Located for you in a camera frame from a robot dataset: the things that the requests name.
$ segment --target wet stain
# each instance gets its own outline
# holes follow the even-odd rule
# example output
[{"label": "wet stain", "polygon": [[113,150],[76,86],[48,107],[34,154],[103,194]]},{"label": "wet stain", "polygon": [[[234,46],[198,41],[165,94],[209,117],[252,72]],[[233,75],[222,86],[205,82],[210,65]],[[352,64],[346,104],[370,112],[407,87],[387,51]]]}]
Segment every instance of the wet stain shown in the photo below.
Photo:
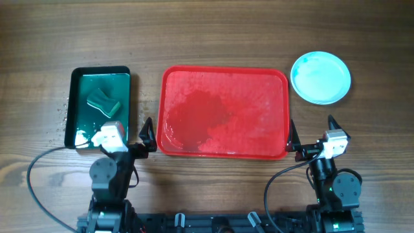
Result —
[{"label": "wet stain", "polygon": [[[208,101],[200,107],[200,100]],[[208,130],[227,123],[229,119],[230,114],[219,96],[194,91],[185,102],[169,111],[166,135],[174,146],[184,151],[199,151],[199,146],[210,138]]]}]

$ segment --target wooden table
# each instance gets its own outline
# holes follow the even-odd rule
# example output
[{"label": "wooden table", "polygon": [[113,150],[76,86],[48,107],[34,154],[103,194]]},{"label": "wooden table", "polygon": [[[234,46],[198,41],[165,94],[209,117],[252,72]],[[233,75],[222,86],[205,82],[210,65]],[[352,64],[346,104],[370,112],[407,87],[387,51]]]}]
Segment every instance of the wooden table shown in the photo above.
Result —
[{"label": "wooden table", "polygon": [[[353,137],[336,165],[364,178],[360,210],[366,231],[413,231],[412,2],[7,4],[16,2],[0,5],[1,232],[65,231],[35,205],[25,177],[34,156],[63,145],[73,69],[128,66],[135,77],[131,107],[138,113],[131,121],[138,130],[146,117],[157,119],[162,73],[169,66],[271,67],[289,74],[295,59],[314,50],[341,57],[353,82],[343,100],[328,106],[310,104],[290,90],[302,142],[320,138],[333,114]],[[293,156],[266,162],[152,153],[136,162],[140,184],[128,199],[140,213],[263,212],[266,182],[295,164]],[[40,200],[71,226],[87,211],[89,166],[98,157],[62,151],[41,159],[32,171]],[[315,203],[305,169],[277,179],[269,201],[271,210],[304,210]]]}]

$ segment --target green tray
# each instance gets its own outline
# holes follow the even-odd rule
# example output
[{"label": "green tray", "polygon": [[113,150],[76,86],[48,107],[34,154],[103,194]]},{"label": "green tray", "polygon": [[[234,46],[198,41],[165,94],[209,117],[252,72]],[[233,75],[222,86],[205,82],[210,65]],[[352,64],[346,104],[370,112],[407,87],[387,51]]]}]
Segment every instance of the green tray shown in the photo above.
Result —
[{"label": "green tray", "polygon": [[[109,98],[121,103],[120,109],[107,118],[98,109],[87,104],[88,95],[100,88]],[[124,144],[129,133],[131,73],[125,66],[82,67],[72,72],[67,110],[65,146],[75,146],[90,140],[108,121],[121,121],[125,129]],[[95,148],[93,144],[80,148]]]}]

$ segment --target light blue plate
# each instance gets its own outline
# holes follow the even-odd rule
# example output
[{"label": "light blue plate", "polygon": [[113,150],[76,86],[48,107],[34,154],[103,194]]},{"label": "light blue plate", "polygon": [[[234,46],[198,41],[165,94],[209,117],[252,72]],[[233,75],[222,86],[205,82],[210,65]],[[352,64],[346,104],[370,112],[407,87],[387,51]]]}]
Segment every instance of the light blue plate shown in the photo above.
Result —
[{"label": "light blue plate", "polygon": [[328,52],[309,52],[293,64],[290,72],[293,89],[313,104],[332,104],[351,87],[351,74],[345,63]]}]

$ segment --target red tray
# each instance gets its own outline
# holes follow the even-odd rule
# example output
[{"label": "red tray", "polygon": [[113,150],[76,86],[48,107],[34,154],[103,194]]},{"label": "red tray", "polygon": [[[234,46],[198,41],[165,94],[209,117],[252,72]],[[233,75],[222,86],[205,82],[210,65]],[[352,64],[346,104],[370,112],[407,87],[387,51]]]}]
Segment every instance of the red tray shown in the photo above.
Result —
[{"label": "red tray", "polygon": [[157,142],[168,155],[282,159],[286,76],[275,69],[173,66],[164,73]]}]

